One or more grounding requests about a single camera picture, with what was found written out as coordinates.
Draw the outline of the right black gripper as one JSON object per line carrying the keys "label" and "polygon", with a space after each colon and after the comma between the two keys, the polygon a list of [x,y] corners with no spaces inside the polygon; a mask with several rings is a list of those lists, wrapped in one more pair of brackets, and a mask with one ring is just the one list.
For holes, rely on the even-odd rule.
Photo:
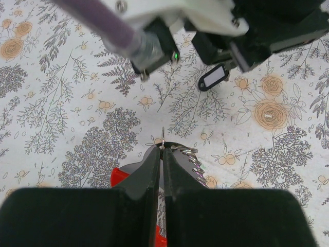
{"label": "right black gripper", "polygon": [[271,55],[309,44],[328,33],[322,1],[234,1],[231,24],[245,34],[214,34],[195,29],[192,44],[206,65],[224,63],[227,70],[248,72]]}

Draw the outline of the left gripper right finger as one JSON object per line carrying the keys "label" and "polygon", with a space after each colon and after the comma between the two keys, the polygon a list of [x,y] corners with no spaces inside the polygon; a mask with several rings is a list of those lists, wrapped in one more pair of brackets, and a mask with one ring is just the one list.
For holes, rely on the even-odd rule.
{"label": "left gripper right finger", "polygon": [[205,189],[189,200],[193,230],[179,246],[315,246],[297,199],[286,190]]}

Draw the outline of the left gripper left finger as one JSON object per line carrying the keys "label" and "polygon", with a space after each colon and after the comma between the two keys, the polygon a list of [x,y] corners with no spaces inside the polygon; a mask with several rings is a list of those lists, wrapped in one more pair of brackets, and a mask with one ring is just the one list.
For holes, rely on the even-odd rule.
{"label": "left gripper left finger", "polygon": [[111,189],[15,190],[1,206],[1,246],[155,246],[160,154]]}

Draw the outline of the red grey key organizer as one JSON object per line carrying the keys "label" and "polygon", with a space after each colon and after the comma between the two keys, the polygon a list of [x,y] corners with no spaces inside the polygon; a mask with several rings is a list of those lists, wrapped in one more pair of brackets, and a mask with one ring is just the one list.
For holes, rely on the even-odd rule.
{"label": "red grey key organizer", "polygon": [[119,194],[123,228],[119,246],[179,246],[193,230],[189,200],[207,189],[197,150],[162,140],[142,161],[115,168],[110,177]]}

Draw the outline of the black tag key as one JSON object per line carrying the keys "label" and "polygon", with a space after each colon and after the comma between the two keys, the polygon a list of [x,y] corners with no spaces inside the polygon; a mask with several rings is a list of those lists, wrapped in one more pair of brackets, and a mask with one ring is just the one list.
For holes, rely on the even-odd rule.
{"label": "black tag key", "polygon": [[228,80],[229,75],[230,70],[226,69],[224,64],[216,65],[200,77],[198,81],[198,89],[201,92],[206,92],[222,81]]}

